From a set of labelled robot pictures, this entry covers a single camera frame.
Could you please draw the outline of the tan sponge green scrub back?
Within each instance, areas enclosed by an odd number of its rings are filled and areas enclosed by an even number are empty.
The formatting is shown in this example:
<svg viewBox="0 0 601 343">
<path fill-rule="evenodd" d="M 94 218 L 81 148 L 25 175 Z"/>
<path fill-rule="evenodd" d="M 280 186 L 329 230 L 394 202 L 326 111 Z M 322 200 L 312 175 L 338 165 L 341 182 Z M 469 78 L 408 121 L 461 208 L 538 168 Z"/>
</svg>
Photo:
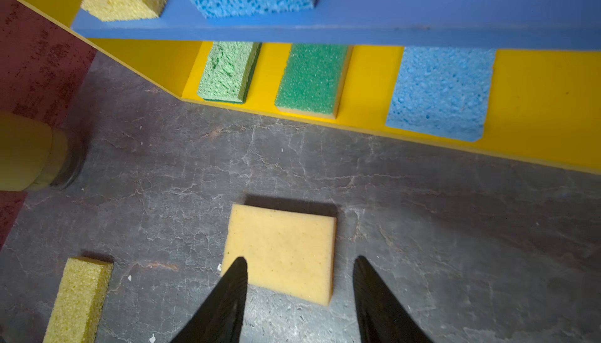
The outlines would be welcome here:
<svg viewBox="0 0 601 343">
<path fill-rule="evenodd" d="M 352 51 L 351 45 L 293 44 L 275 98 L 276 108 L 335 119 Z"/>
</svg>

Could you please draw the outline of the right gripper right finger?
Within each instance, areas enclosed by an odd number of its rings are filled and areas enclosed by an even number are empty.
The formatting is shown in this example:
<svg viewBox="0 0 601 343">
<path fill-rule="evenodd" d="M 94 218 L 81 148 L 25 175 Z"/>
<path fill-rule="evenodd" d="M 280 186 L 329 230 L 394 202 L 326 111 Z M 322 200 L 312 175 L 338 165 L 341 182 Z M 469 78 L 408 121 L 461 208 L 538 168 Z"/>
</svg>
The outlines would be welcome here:
<svg viewBox="0 0 601 343">
<path fill-rule="evenodd" d="M 353 289 L 362 342 L 430 342 L 368 259 L 358 256 Z"/>
</svg>

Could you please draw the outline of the green cellulose sponge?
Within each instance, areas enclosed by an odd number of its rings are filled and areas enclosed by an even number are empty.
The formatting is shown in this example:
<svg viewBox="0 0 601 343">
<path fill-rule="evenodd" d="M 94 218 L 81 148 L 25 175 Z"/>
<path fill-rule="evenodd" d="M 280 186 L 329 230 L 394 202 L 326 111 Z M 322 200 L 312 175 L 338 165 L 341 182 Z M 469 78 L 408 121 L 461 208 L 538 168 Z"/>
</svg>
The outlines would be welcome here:
<svg viewBox="0 0 601 343">
<path fill-rule="evenodd" d="M 197 95 L 203 100 L 244 104 L 261 42 L 214 42 Z"/>
</svg>

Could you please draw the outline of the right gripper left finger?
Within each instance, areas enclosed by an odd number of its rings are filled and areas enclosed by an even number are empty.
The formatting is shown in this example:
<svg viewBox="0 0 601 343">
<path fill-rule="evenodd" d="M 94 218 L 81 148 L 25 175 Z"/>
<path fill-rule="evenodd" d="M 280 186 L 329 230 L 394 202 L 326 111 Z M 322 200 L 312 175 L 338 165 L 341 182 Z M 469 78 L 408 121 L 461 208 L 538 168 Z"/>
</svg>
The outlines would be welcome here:
<svg viewBox="0 0 601 343">
<path fill-rule="evenodd" d="M 247 286 L 247 261 L 238 257 L 172 342 L 239 342 Z"/>
</svg>

